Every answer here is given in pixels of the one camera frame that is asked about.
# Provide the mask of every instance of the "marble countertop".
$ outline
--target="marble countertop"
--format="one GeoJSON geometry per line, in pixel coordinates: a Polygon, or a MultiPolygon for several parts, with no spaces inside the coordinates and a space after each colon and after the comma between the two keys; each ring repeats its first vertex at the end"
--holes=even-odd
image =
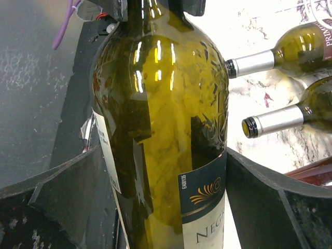
{"type": "MultiPolygon", "coordinates": [[[[301,3],[302,0],[208,0],[203,17],[188,19],[208,34],[227,60],[273,48],[287,30],[315,21],[310,13],[306,15],[304,6],[298,6],[301,3]]],[[[320,18],[332,16],[325,1],[317,2],[316,10],[320,18]]],[[[231,79],[227,146],[280,173],[330,156],[332,136],[307,127],[257,139],[247,139],[241,128],[243,118],[297,103],[308,85],[328,75],[332,72],[295,80],[271,70],[231,79]],[[271,97],[267,103],[266,93],[271,97]]],[[[228,200],[224,238],[224,249],[241,248],[228,200]]]]}

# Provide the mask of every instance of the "red bottle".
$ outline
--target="red bottle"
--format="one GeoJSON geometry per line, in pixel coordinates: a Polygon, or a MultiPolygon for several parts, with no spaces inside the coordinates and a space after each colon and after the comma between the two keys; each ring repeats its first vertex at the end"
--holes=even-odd
{"type": "Polygon", "coordinates": [[[332,156],[285,173],[299,181],[332,189],[332,156]]]}

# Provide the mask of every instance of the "maroon label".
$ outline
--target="maroon label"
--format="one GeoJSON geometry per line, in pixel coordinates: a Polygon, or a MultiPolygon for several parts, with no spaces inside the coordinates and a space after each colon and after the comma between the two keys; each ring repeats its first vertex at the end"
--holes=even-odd
{"type": "MultiPolygon", "coordinates": [[[[332,25],[332,19],[324,19],[323,22],[325,22],[328,25],[332,25]]],[[[324,28],[321,26],[318,22],[313,22],[314,25],[316,25],[321,32],[321,36],[323,38],[323,44],[324,44],[324,55],[323,55],[323,61],[327,61],[332,59],[332,31],[324,28]]]]}

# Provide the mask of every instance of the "gold emblem on label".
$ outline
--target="gold emblem on label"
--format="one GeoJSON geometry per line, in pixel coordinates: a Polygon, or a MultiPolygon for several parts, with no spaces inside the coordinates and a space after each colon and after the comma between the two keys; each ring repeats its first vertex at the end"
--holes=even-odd
{"type": "Polygon", "coordinates": [[[222,187],[222,179],[218,177],[214,181],[214,183],[204,185],[203,191],[201,190],[201,188],[198,188],[197,192],[199,193],[199,195],[191,196],[190,197],[191,202],[193,202],[194,204],[198,204],[202,201],[208,200],[209,198],[214,196],[220,190],[221,187],[222,187]]]}

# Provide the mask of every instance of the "wine bottle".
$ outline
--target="wine bottle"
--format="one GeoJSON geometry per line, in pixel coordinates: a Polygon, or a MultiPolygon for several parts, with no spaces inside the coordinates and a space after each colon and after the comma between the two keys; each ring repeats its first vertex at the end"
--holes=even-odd
{"type": "Polygon", "coordinates": [[[129,248],[222,248],[228,76],[179,0],[128,0],[91,98],[129,248]]]}
{"type": "MultiPolygon", "coordinates": [[[[332,19],[324,19],[331,25],[332,19]]],[[[278,69],[290,77],[301,77],[332,68],[332,31],[318,22],[287,31],[270,50],[226,61],[230,79],[278,69]]]]}
{"type": "Polygon", "coordinates": [[[310,85],[297,104],[242,121],[249,139],[301,125],[332,133],[332,76],[310,85]]]}
{"type": "Polygon", "coordinates": [[[285,173],[299,181],[332,189],[332,156],[285,173]]]}

